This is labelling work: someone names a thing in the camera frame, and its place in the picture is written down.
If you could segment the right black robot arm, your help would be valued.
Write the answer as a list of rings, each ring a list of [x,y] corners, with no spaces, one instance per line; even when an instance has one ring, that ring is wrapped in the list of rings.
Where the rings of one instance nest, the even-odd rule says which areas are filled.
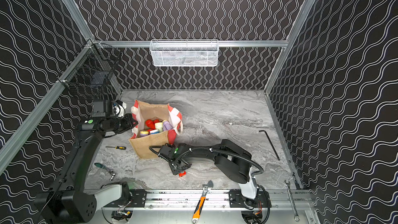
[[[250,152],[230,140],[223,139],[212,146],[164,144],[151,146],[149,150],[169,164],[173,175],[185,172],[193,162],[212,161],[228,179],[239,185],[246,208],[255,208],[263,202],[258,197],[260,186],[256,176],[263,174],[264,169],[252,160]]]

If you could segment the green flashlight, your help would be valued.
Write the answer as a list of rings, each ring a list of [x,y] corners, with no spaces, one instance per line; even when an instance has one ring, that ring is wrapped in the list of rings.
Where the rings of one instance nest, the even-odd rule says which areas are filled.
[[[157,122],[155,123],[155,128],[161,133],[163,132],[163,123],[162,122]]]

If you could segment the blue flashlight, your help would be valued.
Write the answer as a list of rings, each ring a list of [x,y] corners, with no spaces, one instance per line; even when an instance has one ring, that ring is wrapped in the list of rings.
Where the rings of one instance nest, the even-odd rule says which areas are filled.
[[[158,129],[154,129],[154,130],[150,130],[149,131],[149,134],[150,135],[152,135],[152,134],[159,134],[160,132],[159,132],[159,130]]]

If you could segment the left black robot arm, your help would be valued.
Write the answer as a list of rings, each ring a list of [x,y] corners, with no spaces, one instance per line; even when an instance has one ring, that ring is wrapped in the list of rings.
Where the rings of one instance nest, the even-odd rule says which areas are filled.
[[[61,172],[49,190],[36,195],[34,205],[39,218],[48,224],[89,222],[97,209],[94,195],[84,192],[92,160],[108,132],[124,133],[138,125],[131,114],[123,117],[97,117],[81,121],[76,139]]]

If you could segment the purple flashlight yellow rim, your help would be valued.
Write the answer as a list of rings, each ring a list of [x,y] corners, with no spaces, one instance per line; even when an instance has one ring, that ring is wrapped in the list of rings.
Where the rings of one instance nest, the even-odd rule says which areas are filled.
[[[173,129],[173,126],[169,123],[168,120],[162,121],[163,123],[163,131],[169,131]]]

